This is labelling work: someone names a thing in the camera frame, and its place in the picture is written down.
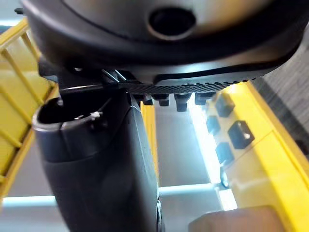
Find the black cylindrical opening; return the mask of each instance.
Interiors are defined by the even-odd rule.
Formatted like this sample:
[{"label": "black cylindrical opening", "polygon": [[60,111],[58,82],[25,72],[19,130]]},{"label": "black cylindrical opening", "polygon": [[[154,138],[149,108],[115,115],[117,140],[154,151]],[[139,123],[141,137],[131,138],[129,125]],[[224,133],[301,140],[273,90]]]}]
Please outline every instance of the black cylindrical opening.
[{"label": "black cylindrical opening", "polygon": [[192,12],[181,8],[164,8],[153,12],[149,26],[158,37],[182,37],[196,24]]}]

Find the yellow metal frame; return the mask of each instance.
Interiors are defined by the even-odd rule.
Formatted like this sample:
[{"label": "yellow metal frame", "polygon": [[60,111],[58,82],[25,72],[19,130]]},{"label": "yellow metal frame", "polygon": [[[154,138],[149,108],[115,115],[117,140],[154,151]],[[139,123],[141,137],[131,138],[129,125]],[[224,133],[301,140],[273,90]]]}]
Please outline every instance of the yellow metal frame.
[{"label": "yellow metal frame", "polygon": [[[51,93],[49,94],[46,100],[55,98],[57,95],[58,95],[58,86],[55,86],[55,88],[53,88],[53,90],[51,91]],[[2,199],[6,197],[7,194],[9,193],[9,190],[13,182],[15,181],[15,177],[18,173],[18,170],[21,167],[28,150],[30,149],[33,140],[34,140],[34,132],[32,129],[30,129],[27,135],[25,136],[25,139],[23,140],[23,143],[20,149],[15,155],[15,158],[13,159],[6,176],[5,177],[2,176],[2,178],[0,178],[0,183],[1,183],[0,202],[2,202]]]},{"label": "yellow metal frame", "polygon": [[[271,205],[287,231],[308,231],[308,160],[251,83],[223,92],[235,104],[233,112],[220,118],[211,101],[208,114],[216,115],[221,126],[217,144],[229,143],[234,155],[224,169],[238,207]],[[255,136],[245,149],[235,149],[227,134],[236,120],[246,121]]]},{"label": "yellow metal frame", "polygon": [[155,107],[153,105],[144,105],[140,103],[141,115],[143,117],[148,142],[150,145],[151,153],[154,161],[154,169],[157,178],[159,179],[159,164],[158,164],[158,151],[156,144],[156,128],[155,128]]},{"label": "yellow metal frame", "polygon": [[0,35],[0,201],[5,197],[31,146],[34,111],[58,94],[57,86],[39,77],[38,49],[26,19]]}]

